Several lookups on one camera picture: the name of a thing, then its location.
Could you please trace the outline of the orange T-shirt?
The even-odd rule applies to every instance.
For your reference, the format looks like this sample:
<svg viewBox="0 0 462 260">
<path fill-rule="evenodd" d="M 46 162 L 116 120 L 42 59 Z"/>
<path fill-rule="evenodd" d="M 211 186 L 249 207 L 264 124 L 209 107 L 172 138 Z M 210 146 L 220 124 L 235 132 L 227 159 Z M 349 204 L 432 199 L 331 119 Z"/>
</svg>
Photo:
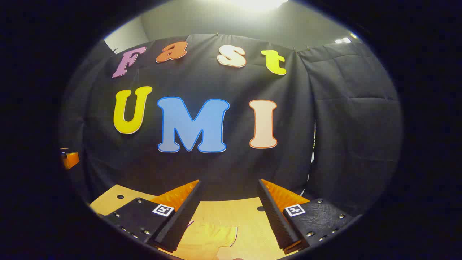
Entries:
<svg viewBox="0 0 462 260">
<path fill-rule="evenodd" d="M 217 256 L 219 249 L 233 246 L 237 235 L 237 226 L 192 221 L 183 234 L 178 248 L 170 254 L 183 260 L 219 260 Z"/>
</svg>

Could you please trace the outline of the bright ceiling light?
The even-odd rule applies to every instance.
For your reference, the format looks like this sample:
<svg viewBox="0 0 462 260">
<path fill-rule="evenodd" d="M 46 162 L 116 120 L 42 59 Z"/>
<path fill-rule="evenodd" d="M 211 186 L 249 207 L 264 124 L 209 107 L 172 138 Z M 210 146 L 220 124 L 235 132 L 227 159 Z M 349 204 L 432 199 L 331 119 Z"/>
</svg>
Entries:
<svg viewBox="0 0 462 260">
<path fill-rule="evenodd" d="M 279 8 L 289 0 L 223 0 L 228 4 L 249 10 L 273 10 Z"/>
</svg>

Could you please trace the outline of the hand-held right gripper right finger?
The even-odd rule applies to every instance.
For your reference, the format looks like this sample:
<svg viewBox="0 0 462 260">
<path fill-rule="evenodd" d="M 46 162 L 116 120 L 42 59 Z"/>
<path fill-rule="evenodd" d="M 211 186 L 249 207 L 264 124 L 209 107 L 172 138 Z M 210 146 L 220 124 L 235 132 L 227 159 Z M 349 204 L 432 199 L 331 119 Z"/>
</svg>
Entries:
<svg viewBox="0 0 462 260">
<path fill-rule="evenodd" d="M 278 246 L 286 255 L 325 244 L 361 217 L 327 199 L 309 200 L 264 179 L 258 181 L 258 196 Z"/>
</svg>

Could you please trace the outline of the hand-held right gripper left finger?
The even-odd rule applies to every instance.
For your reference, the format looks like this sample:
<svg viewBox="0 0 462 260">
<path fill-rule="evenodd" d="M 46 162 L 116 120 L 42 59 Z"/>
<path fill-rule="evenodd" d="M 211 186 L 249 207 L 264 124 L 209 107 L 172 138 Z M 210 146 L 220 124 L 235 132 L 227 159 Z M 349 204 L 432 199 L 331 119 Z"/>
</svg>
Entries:
<svg viewBox="0 0 462 260">
<path fill-rule="evenodd" d="M 178 244 L 201 201 L 201 181 L 196 180 L 153 199 L 127 194 L 120 206 L 99 213 L 108 223 L 123 230 L 134 239 L 170 253 Z"/>
</svg>

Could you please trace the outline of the black backdrop cloth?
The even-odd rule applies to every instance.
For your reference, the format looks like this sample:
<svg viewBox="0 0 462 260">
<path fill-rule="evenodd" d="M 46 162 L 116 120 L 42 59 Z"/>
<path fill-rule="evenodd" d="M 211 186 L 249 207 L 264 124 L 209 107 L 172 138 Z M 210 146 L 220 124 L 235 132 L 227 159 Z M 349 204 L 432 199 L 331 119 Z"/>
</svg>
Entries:
<svg viewBox="0 0 462 260">
<path fill-rule="evenodd" d="M 197 179 L 203 200 L 247 199 L 265 179 L 359 215 L 399 160 L 397 91 L 363 43 L 295 52 L 192 34 L 86 62 L 59 140 L 79 153 L 71 179 L 89 202 L 116 184 L 160 195 Z"/>
</svg>

